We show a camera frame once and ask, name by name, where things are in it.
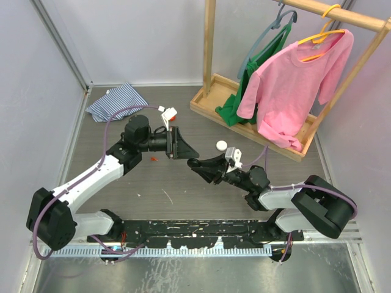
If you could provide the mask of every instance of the green shirt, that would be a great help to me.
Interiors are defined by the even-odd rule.
[[[228,124],[228,126],[233,126],[235,124],[241,123],[245,124],[247,122],[251,124],[257,123],[257,109],[254,111],[254,116],[251,119],[243,119],[237,116],[236,111],[239,108],[240,102],[246,91],[247,85],[251,75],[271,56],[279,52],[287,39],[291,31],[291,24],[285,25],[281,31],[274,37],[274,39],[257,55],[255,55],[246,65],[246,70],[244,71],[243,77],[239,83],[239,89],[236,95],[230,95],[228,100],[222,107],[217,107],[216,112],[223,118],[223,120]]]

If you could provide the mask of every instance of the folded striped shirt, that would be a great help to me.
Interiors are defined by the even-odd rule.
[[[129,83],[126,83],[120,87],[110,89],[107,94],[89,106],[86,112],[92,114],[95,122],[107,122],[117,111],[137,105],[148,105],[148,103]],[[116,115],[113,120],[121,120],[140,110],[141,108],[135,108],[123,111]]]

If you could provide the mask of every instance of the blue hanger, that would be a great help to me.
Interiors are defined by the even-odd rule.
[[[246,65],[249,61],[251,61],[251,56],[253,55],[255,49],[258,47],[259,43],[263,40],[265,35],[271,30],[271,29],[278,29],[281,27],[281,20],[284,18],[285,15],[292,13],[292,16],[289,20],[289,24],[292,24],[292,22],[296,23],[298,20],[298,13],[295,10],[288,10],[287,12],[284,12],[281,14],[285,4],[282,5],[280,8],[280,11],[277,14],[276,20],[274,20],[266,29],[265,31],[258,37],[257,41],[255,41],[254,45],[252,45],[249,53],[247,54],[246,58],[244,58],[242,65],[240,66],[239,73],[238,73],[238,79],[241,79],[244,71],[246,70]]]

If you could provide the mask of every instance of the clothing rack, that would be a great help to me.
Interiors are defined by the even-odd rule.
[[[290,5],[297,9],[306,10],[315,14],[322,15],[330,5],[313,0],[283,0],[282,3]],[[343,23],[352,24],[369,31],[376,32],[375,37],[372,39],[368,48],[360,56],[355,66],[351,69],[345,79],[340,83],[338,88],[334,92],[333,98],[323,107],[323,110],[319,116],[309,114],[303,127],[299,133],[295,136],[302,144],[302,151],[298,152],[291,148],[279,148],[277,145],[265,139],[261,136],[256,125],[234,125],[227,126],[223,119],[214,111],[217,106],[222,106],[227,98],[233,93],[236,94],[239,84],[235,81],[227,79],[218,74],[211,74],[212,70],[212,55],[213,55],[213,33],[214,33],[214,16],[216,11],[216,0],[205,1],[205,38],[203,47],[203,87],[196,94],[196,96],[190,102],[190,108],[223,125],[231,130],[246,136],[247,138],[254,140],[260,144],[268,144],[269,147],[276,152],[290,157],[291,159],[301,162],[307,154],[308,148],[315,136],[316,130],[320,123],[327,116],[330,110],[333,108],[338,99],[342,96],[343,92],[348,88],[350,83],[356,77],[358,72],[362,69],[364,64],[380,45],[388,32],[391,30],[391,17],[388,20],[379,20],[370,16],[352,12],[349,10],[334,8],[328,14],[327,17],[333,20],[341,21]]]

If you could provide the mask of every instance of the wooden pole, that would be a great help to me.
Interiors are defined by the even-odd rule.
[[[390,30],[391,30],[391,17],[388,19],[388,21],[385,22],[383,28],[375,35],[375,37],[372,39],[372,42],[369,44],[368,48],[361,55],[361,57],[359,58],[355,66],[351,69],[347,77],[345,77],[345,79],[341,82],[340,86],[336,89],[334,93],[334,97],[325,105],[322,112],[319,114],[319,116],[317,116],[315,121],[309,127],[309,129],[307,130],[307,132],[305,133],[302,139],[303,144],[305,144],[308,138],[311,137],[311,135],[314,132],[316,132],[320,123],[327,116],[327,114],[333,108],[335,103],[342,96],[343,92],[348,88],[350,83],[353,81],[353,79],[356,77],[358,72],[362,69],[364,64],[368,61],[368,59],[371,57],[373,52],[380,45],[380,43],[383,41],[383,39],[386,37],[386,35],[389,33]]]
[[[283,0],[284,4],[306,10],[315,14],[322,15],[329,7],[329,4],[320,3],[313,0]],[[343,23],[349,23],[354,26],[362,27],[370,31],[379,32],[382,30],[386,21],[379,20],[357,12],[345,10],[342,8],[334,8],[327,14],[328,18],[338,20]]]
[[[216,0],[205,1],[205,35],[203,41],[203,96],[210,91],[212,78],[213,33]]]

